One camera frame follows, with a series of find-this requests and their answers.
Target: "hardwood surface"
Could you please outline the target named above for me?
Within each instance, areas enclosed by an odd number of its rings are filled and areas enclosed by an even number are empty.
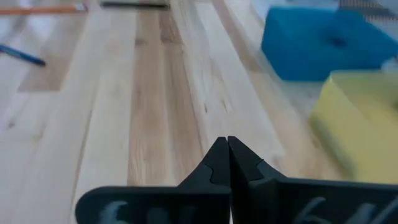
[[[74,223],[102,185],[177,185],[218,136],[287,176],[341,178],[307,125],[322,84],[274,74],[249,1],[170,3],[0,17],[2,44],[48,64],[0,55],[0,223]]]

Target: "orange pencil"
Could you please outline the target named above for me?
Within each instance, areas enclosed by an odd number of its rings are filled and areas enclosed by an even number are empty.
[[[10,7],[0,8],[0,15],[27,15],[27,14],[60,14],[85,12],[88,8],[84,3],[77,3],[54,7]]]

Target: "blue pen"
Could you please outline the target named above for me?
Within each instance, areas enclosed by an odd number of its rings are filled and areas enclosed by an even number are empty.
[[[5,46],[3,44],[0,44],[0,52],[4,52],[4,53],[6,53],[8,55],[11,55],[13,57],[26,60],[28,62],[32,62],[32,63],[34,63],[36,65],[39,65],[39,66],[45,66],[45,62],[43,60],[41,60],[41,59],[39,59],[37,57],[31,56],[31,55],[22,53],[22,52],[20,52],[18,50],[9,48],[9,47],[7,47],[7,46]]]

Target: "blue foam block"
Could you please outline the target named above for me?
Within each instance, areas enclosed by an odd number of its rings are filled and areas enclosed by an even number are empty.
[[[379,69],[398,43],[354,11],[272,7],[261,49],[284,80],[325,80],[332,70]]]

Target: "yellow foam block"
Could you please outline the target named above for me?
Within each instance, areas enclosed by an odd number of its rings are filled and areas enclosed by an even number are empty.
[[[310,115],[354,180],[398,183],[398,74],[333,72]]]

